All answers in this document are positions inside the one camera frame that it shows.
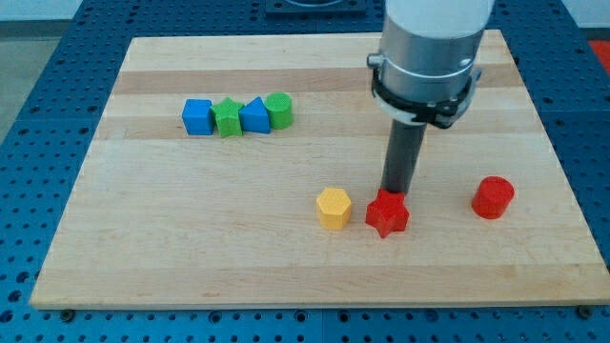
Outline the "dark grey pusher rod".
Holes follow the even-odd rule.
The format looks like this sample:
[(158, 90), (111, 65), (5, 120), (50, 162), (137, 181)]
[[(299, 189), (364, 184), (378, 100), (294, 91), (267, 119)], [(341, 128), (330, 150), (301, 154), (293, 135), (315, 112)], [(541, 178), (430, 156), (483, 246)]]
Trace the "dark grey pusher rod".
[(380, 187), (407, 193), (415, 173), (426, 125), (408, 125), (394, 120), (390, 130)]

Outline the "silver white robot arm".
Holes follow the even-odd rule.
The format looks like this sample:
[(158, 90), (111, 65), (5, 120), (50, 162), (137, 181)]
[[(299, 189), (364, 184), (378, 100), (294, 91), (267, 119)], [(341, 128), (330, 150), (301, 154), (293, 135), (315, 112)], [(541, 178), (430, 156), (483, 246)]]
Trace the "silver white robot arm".
[(493, 0), (387, 0), (371, 92), (392, 119), (380, 187), (408, 192), (428, 126), (451, 128), (472, 103)]

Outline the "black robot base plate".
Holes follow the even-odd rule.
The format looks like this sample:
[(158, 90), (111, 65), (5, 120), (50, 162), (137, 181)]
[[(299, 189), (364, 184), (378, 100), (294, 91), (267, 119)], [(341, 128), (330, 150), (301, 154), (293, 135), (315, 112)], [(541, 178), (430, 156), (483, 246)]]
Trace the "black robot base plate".
[(265, 0), (267, 17), (287, 15), (361, 14), (367, 10), (366, 0)]

